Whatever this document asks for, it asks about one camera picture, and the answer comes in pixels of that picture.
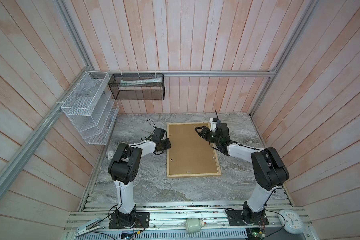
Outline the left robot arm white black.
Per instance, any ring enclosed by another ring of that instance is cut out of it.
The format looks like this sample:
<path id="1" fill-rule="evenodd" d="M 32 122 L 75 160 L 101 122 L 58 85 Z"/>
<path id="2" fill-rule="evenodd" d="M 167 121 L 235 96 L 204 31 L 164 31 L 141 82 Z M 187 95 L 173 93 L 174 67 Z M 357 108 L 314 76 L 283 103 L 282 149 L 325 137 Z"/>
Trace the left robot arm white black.
<path id="1" fill-rule="evenodd" d="M 145 140 L 136 144 L 119 144 L 108 167 L 108 173 L 117 187 L 118 212 L 130 215 L 135 209 L 133 199 L 133 181 L 140 167 L 141 158 L 149 155 L 161 155 L 171 148 L 167 131 L 155 128 Z"/>

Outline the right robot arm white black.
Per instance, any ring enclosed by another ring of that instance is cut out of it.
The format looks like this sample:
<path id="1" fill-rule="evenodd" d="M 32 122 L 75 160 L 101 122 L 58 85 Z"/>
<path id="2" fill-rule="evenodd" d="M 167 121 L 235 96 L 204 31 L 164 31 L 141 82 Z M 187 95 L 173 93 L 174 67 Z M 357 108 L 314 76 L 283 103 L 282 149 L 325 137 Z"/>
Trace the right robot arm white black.
<path id="1" fill-rule="evenodd" d="M 227 124 L 217 118 L 212 118 L 210 127 L 196 127 L 195 131 L 223 155 L 252 163 L 257 184 L 243 205 L 242 216 L 247 223 L 262 216 L 273 191 L 282 187 L 290 177 L 278 151 L 273 147 L 260 149 L 231 140 Z"/>

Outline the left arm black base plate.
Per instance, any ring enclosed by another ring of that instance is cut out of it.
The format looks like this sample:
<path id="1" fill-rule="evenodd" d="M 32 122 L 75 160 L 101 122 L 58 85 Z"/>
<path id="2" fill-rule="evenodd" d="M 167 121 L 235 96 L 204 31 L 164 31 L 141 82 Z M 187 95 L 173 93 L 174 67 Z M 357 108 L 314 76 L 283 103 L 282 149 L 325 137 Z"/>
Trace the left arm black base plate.
<path id="1" fill-rule="evenodd" d="M 109 229 L 128 229 L 128 228 L 142 228 L 149 227 L 150 213 L 149 212 L 135 212 L 130 214 L 123 214 L 117 211 L 111 214 Z"/>

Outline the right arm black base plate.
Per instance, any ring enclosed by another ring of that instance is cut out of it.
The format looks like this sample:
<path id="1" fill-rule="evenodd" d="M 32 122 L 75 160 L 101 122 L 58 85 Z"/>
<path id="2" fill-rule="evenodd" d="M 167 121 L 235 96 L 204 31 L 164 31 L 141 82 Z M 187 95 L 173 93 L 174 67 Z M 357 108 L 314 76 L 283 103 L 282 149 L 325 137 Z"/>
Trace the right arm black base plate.
<path id="1" fill-rule="evenodd" d="M 267 226 L 269 225 L 266 211 L 252 213 L 250 209 L 234 210 L 232 208 L 225 209 L 230 226 Z"/>

